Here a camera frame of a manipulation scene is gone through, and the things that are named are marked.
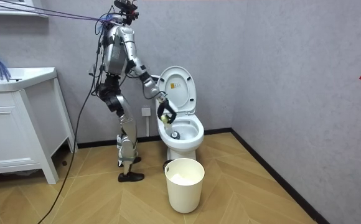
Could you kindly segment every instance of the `wooden floor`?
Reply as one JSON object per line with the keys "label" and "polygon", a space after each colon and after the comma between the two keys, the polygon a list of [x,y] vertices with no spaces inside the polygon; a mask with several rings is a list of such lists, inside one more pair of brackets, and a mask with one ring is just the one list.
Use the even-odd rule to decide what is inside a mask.
{"label": "wooden floor", "polygon": [[[168,202],[161,141],[138,145],[141,182],[118,183],[115,146],[81,149],[63,194],[44,223],[315,223],[230,133],[205,136],[197,160],[205,168],[200,205],[189,214]],[[56,157],[60,178],[70,154]],[[62,180],[41,177],[0,181],[0,223],[35,224],[50,208]]]}

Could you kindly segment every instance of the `humanoid robot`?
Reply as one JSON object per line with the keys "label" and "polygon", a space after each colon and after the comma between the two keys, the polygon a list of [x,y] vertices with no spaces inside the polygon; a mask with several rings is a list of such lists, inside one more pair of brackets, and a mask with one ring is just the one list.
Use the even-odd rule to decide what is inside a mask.
{"label": "humanoid robot", "polygon": [[166,93],[160,91],[156,82],[146,70],[146,67],[136,55],[134,30],[126,25],[139,16],[135,10],[138,8],[128,0],[115,0],[115,6],[120,9],[120,14],[112,21],[104,24],[102,46],[104,50],[103,68],[106,80],[98,85],[97,92],[111,112],[116,112],[120,120],[121,134],[117,136],[119,166],[124,167],[124,172],[118,176],[119,182],[135,182],[144,179],[144,174],[131,172],[132,164],[141,160],[136,151],[136,121],[131,114],[131,108],[125,97],[121,94],[119,79],[125,65],[125,74],[137,78],[143,83],[144,93],[148,99],[157,99],[160,105],[157,116],[165,123],[171,124],[176,117],[176,112],[170,106]]}

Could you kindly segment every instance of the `toilet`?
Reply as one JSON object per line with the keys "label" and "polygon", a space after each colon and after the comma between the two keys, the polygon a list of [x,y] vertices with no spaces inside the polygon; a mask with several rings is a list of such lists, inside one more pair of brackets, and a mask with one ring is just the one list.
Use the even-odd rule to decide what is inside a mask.
{"label": "toilet", "polygon": [[167,98],[177,107],[177,116],[172,123],[172,131],[180,134],[179,139],[170,137],[164,123],[157,119],[161,139],[168,146],[167,159],[195,158],[195,151],[204,138],[204,127],[195,115],[197,94],[190,73],[180,67],[172,66],[165,69],[158,80],[160,90],[167,93]]}

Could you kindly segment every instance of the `baseboard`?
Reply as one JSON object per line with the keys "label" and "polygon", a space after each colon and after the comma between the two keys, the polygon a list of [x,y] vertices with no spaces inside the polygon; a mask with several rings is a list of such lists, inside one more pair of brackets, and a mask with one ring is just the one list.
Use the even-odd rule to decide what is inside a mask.
{"label": "baseboard", "polygon": [[305,198],[300,195],[282,176],[277,173],[244,139],[232,128],[231,133],[244,146],[244,148],[263,166],[266,171],[287,191],[299,206],[318,224],[330,224]]}
{"label": "baseboard", "polygon": [[220,134],[220,133],[229,133],[233,131],[232,128],[218,128],[218,129],[211,129],[211,130],[205,130],[204,131],[204,135],[209,135],[209,134]]}
{"label": "baseboard", "polygon": [[[204,134],[220,134],[220,133],[229,133],[233,129],[232,128],[218,128],[218,129],[211,129],[205,130]],[[148,142],[148,141],[158,141],[161,140],[160,136],[149,136],[149,137],[140,137],[138,138],[138,142]],[[88,148],[88,147],[100,147],[100,146],[114,146],[117,144],[117,140],[106,140],[106,141],[95,141],[95,142],[85,142],[85,143],[78,143],[78,148]]]}

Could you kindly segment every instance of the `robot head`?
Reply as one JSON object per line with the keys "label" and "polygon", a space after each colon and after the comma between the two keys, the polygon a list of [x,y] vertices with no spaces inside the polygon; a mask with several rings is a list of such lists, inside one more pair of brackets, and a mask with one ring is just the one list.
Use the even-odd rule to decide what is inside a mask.
{"label": "robot head", "polygon": [[129,0],[115,0],[114,5],[120,9],[121,14],[124,14],[125,18],[123,19],[123,22],[127,25],[131,25],[132,21],[139,17],[139,13],[135,12],[138,7],[133,4],[133,1],[130,2]]}

